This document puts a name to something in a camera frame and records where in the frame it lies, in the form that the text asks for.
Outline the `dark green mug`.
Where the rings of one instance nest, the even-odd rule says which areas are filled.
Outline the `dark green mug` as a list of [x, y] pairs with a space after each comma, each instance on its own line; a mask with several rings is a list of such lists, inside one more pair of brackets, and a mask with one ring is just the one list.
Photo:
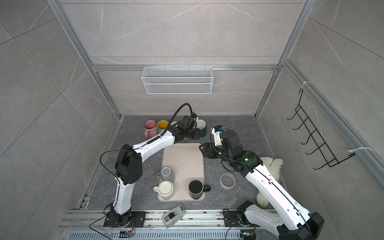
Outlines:
[[204, 138], [207, 134], [207, 123], [204, 120], [197, 120], [197, 129], [200, 130], [200, 138]]

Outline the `blue butterfly mug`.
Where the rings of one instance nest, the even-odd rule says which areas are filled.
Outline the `blue butterfly mug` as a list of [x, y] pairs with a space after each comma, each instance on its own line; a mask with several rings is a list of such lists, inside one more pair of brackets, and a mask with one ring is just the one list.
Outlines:
[[161, 134], [164, 132], [164, 130], [167, 128], [169, 122], [166, 120], [161, 120], [157, 123], [157, 130], [158, 133]]

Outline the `pink patterned mug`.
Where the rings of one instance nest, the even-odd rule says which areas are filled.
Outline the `pink patterned mug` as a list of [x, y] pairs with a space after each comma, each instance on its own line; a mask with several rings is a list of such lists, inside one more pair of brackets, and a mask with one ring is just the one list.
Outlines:
[[151, 139], [158, 135], [157, 122], [155, 120], [147, 120], [144, 123], [145, 137]]

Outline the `black mug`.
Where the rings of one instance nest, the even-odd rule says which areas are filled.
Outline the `black mug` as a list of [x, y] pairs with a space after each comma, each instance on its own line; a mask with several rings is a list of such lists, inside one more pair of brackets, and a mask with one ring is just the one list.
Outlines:
[[200, 180], [192, 180], [189, 183], [188, 189], [190, 197], [194, 200], [198, 200], [203, 193], [209, 192], [211, 187], [204, 185]]

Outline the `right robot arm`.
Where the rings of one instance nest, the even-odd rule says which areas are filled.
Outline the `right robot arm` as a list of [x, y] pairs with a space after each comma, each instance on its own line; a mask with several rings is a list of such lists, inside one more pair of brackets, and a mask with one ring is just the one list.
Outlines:
[[276, 213], [259, 208], [250, 201], [237, 209], [239, 221], [254, 224], [277, 236], [280, 240], [316, 240], [325, 220], [299, 204], [272, 176], [261, 158], [245, 150], [233, 130], [217, 125], [211, 129], [211, 142], [200, 145], [200, 151], [208, 159], [221, 159], [234, 171], [252, 183]]

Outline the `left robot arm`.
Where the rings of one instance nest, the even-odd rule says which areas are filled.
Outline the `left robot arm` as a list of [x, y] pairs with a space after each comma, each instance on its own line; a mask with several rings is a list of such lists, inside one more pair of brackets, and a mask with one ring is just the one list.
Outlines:
[[197, 115], [189, 103], [182, 104], [171, 118], [173, 121], [179, 111], [187, 106], [190, 114], [177, 122], [177, 125], [168, 125], [166, 129], [142, 143], [130, 146], [123, 145], [119, 153], [115, 169], [112, 174], [117, 180], [116, 197], [109, 205], [110, 211], [105, 214], [104, 227], [126, 227], [130, 225], [131, 199], [135, 183], [143, 175], [143, 162], [158, 151], [178, 143], [184, 139], [199, 139], [200, 130], [197, 128]]

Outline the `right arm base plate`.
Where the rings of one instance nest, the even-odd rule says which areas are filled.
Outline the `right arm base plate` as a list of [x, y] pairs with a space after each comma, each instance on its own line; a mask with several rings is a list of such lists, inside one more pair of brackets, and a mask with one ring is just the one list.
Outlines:
[[224, 210], [222, 212], [226, 227], [254, 227], [255, 224], [249, 223], [244, 216], [237, 211]]

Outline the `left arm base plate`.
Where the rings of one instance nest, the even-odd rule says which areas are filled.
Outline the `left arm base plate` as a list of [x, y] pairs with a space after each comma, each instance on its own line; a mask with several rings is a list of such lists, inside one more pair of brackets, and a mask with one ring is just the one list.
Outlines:
[[119, 215], [112, 211], [112, 213], [107, 213], [103, 227], [131, 228], [135, 225], [136, 228], [142, 228], [144, 226], [145, 219], [145, 211], [127, 212], [123, 215]]

